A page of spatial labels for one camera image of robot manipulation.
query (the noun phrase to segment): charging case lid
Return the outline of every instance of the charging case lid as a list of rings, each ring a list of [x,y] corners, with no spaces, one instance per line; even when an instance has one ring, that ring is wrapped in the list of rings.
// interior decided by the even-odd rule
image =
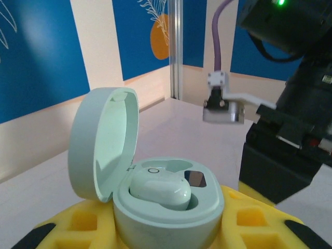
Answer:
[[[137,143],[139,105],[130,88],[96,88],[76,113],[68,150],[75,193],[108,202],[131,166]]]

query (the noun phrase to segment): white earbud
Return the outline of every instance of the white earbud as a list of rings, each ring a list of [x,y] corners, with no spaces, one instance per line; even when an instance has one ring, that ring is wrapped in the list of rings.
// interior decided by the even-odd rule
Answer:
[[[160,168],[145,168],[133,176],[130,194],[168,209],[184,211],[189,205],[191,189],[188,181],[175,173]]]

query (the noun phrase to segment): yellow sponge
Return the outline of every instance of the yellow sponge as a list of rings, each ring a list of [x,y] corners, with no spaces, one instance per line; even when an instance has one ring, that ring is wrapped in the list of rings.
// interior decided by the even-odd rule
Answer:
[[[302,222],[272,206],[222,186],[225,198],[221,228],[210,249],[308,248],[284,221]],[[55,223],[37,249],[124,249],[116,233],[113,203],[83,201],[39,224]]]

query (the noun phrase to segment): purple cable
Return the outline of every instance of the purple cable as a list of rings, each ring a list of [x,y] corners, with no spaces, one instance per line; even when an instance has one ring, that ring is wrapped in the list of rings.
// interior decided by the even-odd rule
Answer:
[[[226,8],[226,6],[231,3],[233,0],[225,0],[220,6],[217,8],[214,13],[212,20],[212,38],[213,38],[213,47],[214,47],[214,71],[222,70],[222,53],[220,48],[220,40],[218,33],[218,20],[220,14]]]

